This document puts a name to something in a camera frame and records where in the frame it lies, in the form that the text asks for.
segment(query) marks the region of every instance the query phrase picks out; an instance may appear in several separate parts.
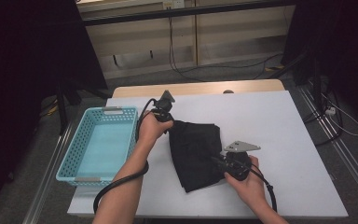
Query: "person's left hand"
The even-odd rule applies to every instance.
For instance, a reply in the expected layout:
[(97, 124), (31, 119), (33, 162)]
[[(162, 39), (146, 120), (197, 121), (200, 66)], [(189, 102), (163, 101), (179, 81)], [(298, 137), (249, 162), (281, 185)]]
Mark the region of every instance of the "person's left hand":
[(173, 121), (159, 122), (149, 111), (146, 111), (145, 114), (146, 116), (144, 116), (144, 120), (139, 129), (138, 142), (154, 145), (156, 140), (160, 138), (167, 129), (173, 126)]

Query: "metal frame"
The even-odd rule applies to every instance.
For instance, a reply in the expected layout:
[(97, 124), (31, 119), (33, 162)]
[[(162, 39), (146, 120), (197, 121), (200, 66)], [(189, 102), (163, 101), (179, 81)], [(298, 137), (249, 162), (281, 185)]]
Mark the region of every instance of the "metal frame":
[(249, 10), (249, 9), (266, 8), (266, 7), (286, 7), (286, 6), (297, 5), (297, 4), (311, 3), (315, 1), (317, 0), (302, 0), (302, 1), (301, 0), (262, 0), (262, 1), (253, 1), (253, 2), (246, 2), (246, 3), (238, 3), (238, 4), (209, 6), (209, 7), (185, 7), (185, 8), (171, 9), (171, 10), (135, 13), (130, 15), (89, 18), (89, 19), (84, 19), (83, 24), (85, 26), (94, 26), (94, 25), (103, 25), (103, 24), (119, 23), (119, 22), (127, 22), (127, 21), (146, 21), (146, 20), (162, 19), (162, 18), (169, 18), (169, 17), (172, 18), (172, 17), (193, 16), (193, 15), (201, 15), (201, 14)]

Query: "hand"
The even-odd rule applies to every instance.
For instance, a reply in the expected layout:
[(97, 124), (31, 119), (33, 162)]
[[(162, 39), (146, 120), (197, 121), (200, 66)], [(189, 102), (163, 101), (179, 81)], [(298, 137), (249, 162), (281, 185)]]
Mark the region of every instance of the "hand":
[(144, 119), (139, 129), (138, 142), (145, 144), (156, 143), (156, 140), (162, 136), (162, 134), (173, 126), (173, 121), (159, 122), (155, 116), (149, 111), (145, 112)]
[[(249, 157), (252, 164), (258, 167), (258, 158), (254, 156)], [(248, 204), (251, 209), (254, 209), (257, 205), (265, 205), (267, 203), (264, 182), (252, 172), (242, 181), (238, 181), (229, 173), (225, 173), (225, 178), (228, 184), (237, 191), (240, 198)]]

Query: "metal bracket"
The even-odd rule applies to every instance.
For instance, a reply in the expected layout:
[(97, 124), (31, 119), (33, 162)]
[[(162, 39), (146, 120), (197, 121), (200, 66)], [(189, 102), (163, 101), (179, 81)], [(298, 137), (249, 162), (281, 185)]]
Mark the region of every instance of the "metal bracket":
[(260, 150), (260, 149), (261, 147), (259, 146), (255, 146), (242, 141), (235, 141), (231, 143), (228, 147), (225, 147), (225, 151), (228, 152), (244, 152), (244, 151)]

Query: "basket handle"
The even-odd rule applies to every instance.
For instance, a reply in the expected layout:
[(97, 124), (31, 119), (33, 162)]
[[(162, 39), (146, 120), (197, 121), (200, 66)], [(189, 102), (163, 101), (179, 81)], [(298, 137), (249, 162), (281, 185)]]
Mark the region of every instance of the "basket handle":
[(75, 182), (100, 182), (100, 177), (75, 177)]
[(102, 111), (104, 114), (123, 114), (123, 107), (122, 106), (106, 106), (102, 107)]

